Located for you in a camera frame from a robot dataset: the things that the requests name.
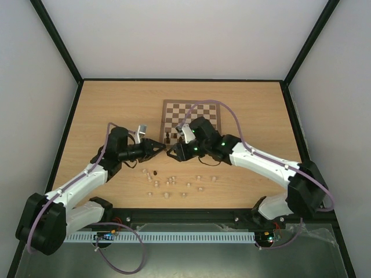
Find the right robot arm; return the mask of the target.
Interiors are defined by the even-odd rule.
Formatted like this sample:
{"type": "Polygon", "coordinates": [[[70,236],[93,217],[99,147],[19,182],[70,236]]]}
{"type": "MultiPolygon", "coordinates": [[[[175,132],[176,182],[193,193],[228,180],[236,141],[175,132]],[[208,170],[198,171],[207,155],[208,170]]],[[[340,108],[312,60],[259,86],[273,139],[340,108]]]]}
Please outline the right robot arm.
{"type": "Polygon", "coordinates": [[[313,217],[329,192],[313,161],[281,159],[249,146],[236,136],[222,136],[203,116],[190,124],[177,124],[176,131],[183,139],[168,150],[169,157],[185,162],[208,155],[217,162],[251,170],[285,190],[275,196],[264,196],[256,203],[253,221],[260,227],[284,215],[313,217]]]}

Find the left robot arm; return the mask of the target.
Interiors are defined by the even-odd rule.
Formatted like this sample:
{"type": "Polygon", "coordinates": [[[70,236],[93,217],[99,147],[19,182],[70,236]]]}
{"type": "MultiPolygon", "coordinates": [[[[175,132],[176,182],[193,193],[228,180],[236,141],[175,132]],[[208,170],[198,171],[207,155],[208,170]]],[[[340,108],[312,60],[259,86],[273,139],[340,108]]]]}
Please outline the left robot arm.
{"type": "Polygon", "coordinates": [[[130,162],[146,162],[166,149],[166,145],[146,138],[145,125],[134,134],[110,123],[105,142],[82,172],[61,187],[44,195],[34,193],[24,206],[16,238],[32,254],[56,252],[66,236],[102,220],[112,204],[95,197],[83,206],[77,204],[91,191],[109,182],[130,162]]]}

